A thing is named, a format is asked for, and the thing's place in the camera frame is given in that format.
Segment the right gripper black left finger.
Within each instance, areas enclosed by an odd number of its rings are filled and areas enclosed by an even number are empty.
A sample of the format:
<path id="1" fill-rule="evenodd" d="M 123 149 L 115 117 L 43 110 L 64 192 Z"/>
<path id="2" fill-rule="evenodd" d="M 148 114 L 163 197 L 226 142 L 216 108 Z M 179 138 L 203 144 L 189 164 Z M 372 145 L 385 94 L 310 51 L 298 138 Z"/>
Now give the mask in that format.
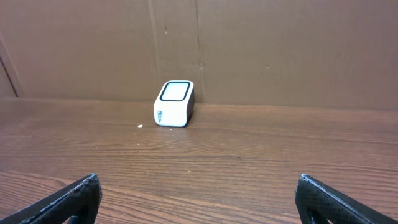
<path id="1" fill-rule="evenodd" d="M 1 219 L 1 223 L 94 223 L 101 199 L 100 180 L 92 173 Z"/>

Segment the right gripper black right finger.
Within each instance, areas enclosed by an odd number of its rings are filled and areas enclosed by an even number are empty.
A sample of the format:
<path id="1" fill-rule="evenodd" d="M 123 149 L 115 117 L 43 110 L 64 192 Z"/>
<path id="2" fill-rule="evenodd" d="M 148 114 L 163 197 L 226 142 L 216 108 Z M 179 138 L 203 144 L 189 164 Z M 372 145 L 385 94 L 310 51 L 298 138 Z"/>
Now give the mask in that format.
<path id="1" fill-rule="evenodd" d="M 302 174 L 298 180 L 295 204 L 302 223 L 397 224 L 397 220 L 307 174 Z"/>

